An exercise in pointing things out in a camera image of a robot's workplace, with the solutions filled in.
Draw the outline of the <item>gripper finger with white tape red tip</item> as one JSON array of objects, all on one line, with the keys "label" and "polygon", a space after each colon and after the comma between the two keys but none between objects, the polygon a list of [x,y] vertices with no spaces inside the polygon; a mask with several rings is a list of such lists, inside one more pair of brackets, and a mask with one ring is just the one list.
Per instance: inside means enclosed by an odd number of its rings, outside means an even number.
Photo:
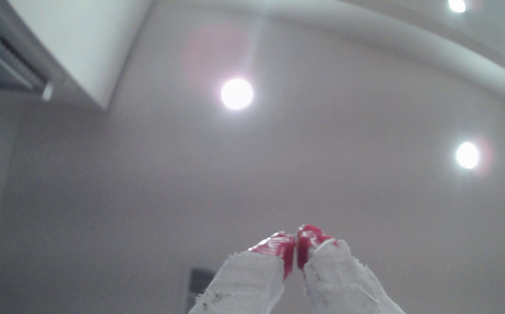
[{"label": "gripper finger with white tape red tip", "polygon": [[345,240],[313,225],[297,232],[297,265],[314,313],[404,313]]},{"label": "gripper finger with white tape red tip", "polygon": [[270,313],[291,274],[296,237],[277,232],[231,254],[189,313]]}]

